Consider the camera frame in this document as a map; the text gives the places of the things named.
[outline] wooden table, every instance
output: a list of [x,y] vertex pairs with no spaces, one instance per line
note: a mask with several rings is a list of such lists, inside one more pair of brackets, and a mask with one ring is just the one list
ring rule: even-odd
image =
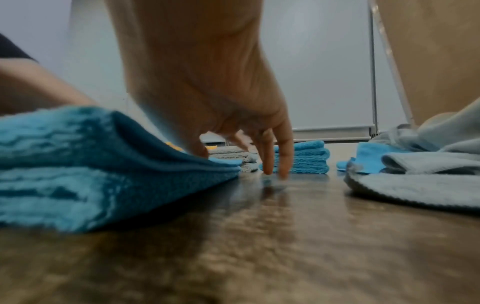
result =
[[86,235],[0,230],[1,304],[479,303],[480,219],[243,175]]

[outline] person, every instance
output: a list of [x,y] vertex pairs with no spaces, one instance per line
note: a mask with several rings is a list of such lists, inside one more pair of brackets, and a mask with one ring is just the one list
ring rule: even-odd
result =
[[[241,130],[256,146],[265,174],[273,172],[276,139],[278,172],[282,179],[288,177],[293,132],[260,44],[263,0],[105,3],[127,91],[167,138],[193,155],[208,157],[201,134],[211,131],[247,148]],[[0,59],[0,90],[10,98],[0,105],[3,113],[95,105],[25,55],[15,63]],[[42,98],[32,98],[35,94]]]

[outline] stack of towels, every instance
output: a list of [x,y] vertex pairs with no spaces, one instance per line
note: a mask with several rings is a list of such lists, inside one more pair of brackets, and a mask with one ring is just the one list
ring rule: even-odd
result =
[[[329,171],[327,160],[330,157],[330,151],[325,148],[325,143],[321,140],[307,141],[293,145],[295,150],[293,167],[291,173],[316,173],[326,174]],[[273,172],[277,173],[279,165],[279,148],[275,146],[275,165]]]
[[211,159],[241,160],[242,172],[255,172],[259,169],[259,155],[256,152],[246,152],[239,147],[216,147],[210,149]]
[[128,116],[65,107],[0,119],[0,223],[86,232],[236,178]]

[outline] dark sleeve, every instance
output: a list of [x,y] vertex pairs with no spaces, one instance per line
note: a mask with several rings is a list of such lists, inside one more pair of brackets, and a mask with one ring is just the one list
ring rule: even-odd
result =
[[0,58],[22,58],[31,59],[27,53],[17,47],[10,39],[0,33]]

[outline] blue towel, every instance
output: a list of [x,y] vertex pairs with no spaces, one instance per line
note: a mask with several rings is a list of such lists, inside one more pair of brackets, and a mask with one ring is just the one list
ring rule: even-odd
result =
[[0,222],[86,232],[238,176],[128,116],[65,107],[0,119]]
[[[321,140],[307,141],[293,145],[295,155],[291,173],[315,173],[325,174],[329,171],[327,159],[330,157],[330,151],[325,148],[325,143]],[[273,172],[278,172],[279,148],[275,146],[275,164]]]
[[396,148],[386,144],[378,143],[359,143],[356,148],[356,157],[352,157],[349,161],[339,161],[336,163],[336,169],[345,172],[349,162],[361,166],[358,173],[377,174],[385,169],[382,163],[382,156],[389,153],[411,153],[411,151]]

